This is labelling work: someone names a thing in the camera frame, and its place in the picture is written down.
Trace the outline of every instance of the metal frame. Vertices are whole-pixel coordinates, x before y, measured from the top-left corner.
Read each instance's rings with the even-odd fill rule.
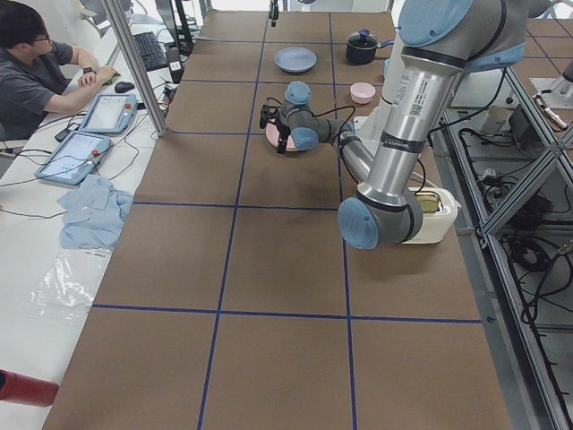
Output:
[[[547,412],[556,430],[568,430],[569,422],[566,413],[562,410],[560,398],[555,391],[550,371],[547,369],[544,352],[538,344],[534,332],[529,326],[521,322],[523,304],[517,291],[515,281],[509,271],[505,251],[495,236],[501,228],[515,215],[515,213],[537,192],[548,177],[557,168],[567,185],[573,189],[573,162],[566,149],[573,143],[573,130],[569,129],[563,136],[558,137],[548,126],[534,101],[526,93],[518,77],[513,70],[508,69],[508,82],[515,92],[525,115],[531,121],[532,127],[539,134],[545,151],[529,168],[527,174],[518,181],[515,188],[504,199],[502,204],[492,213],[487,213],[481,193],[477,188],[472,169],[471,159],[467,159],[462,143],[453,131],[449,131],[449,138],[453,142],[453,148],[458,156],[464,179],[474,202],[474,207],[479,218],[479,228],[483,237],[483,245],[489,247],[495,266],[501,278],[501,283],[506,298],[509,302],[512,317],[517,326],[522,344],[527,352],[527,359],[534,372],[535,379],[542,394]]]
[[[143,61],[133,41],[132,33],[129,31],[124,11],[121,9],[119,2],[114,0],[102,0],[102,4],[106,11],[107,19],[111,23],[112,29],[114,29],[117,44],[124,53],[125,62],[132,73],[145,108],[150,115],[151,122],[158,136],[163,136],[167,132],[165,118],[159,109],[155,93],[151,87],[150,78],[145,71]]]
[[[557,158],[560,155],[561,151],[558,148],[545,150],[529,169],[527,176],[519,181],[503,203],[482,224],[482,234],[495,234],[507,224],[511,217],[543,186],[557,166]]]
[[[519,328],[519,335],[524,347],[526,348],[527,358],[531,364],[539,389],[543,395],[542,397],[545,402],[545,407],[552,418],[552,422],[555,425],[556,430],[570,430],[567,417],[563,413],[561,407],[557,406],[560,405],[560,400],[553,389],[551,377],[545,367],[543,354],[537,345],[537,340],[529,327],[526,327],[520,320],[523,306],[521,304],[519,294],[516,291],[516,286],[513,285],[513,278],[507,266],[505,252],[495,236],[487,235],[485,240],[492,252],[495,265],[500,273],[506,298],[509,301],[511,312]]]

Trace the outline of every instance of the cup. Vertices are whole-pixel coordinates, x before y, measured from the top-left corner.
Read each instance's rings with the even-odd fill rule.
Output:
[[[499,106],[491,106],[479,126],[479,132],[482,134],[498,133],[510,116],[511,111],[509,109]]]
[[[0,400],[46,407],[54,403],[59,388],[57,383],[0,370]]]

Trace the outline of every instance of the red bottle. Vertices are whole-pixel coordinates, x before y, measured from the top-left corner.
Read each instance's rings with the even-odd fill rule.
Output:
[[[59,388],[57,383],[0,370],[0,400],[46,407],[54,403]]]

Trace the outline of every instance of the plastic bag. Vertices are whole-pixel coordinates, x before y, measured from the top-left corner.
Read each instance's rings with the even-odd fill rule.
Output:
[[[24,313],[61,323],[83,324],[106,272],[108,249],[64,249],[28,294]]]

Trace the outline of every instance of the tablet screen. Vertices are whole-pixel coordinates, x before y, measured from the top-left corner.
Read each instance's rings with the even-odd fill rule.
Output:
[[[114,130],[121,119],[128,96],[102,95],[91,108],[87,122],[82,125],[84,130]]]
[[[42,169],[42,176],[72,179],[88,159],[93,159],[91,152],[100,142],[100,137],[75,133]]]

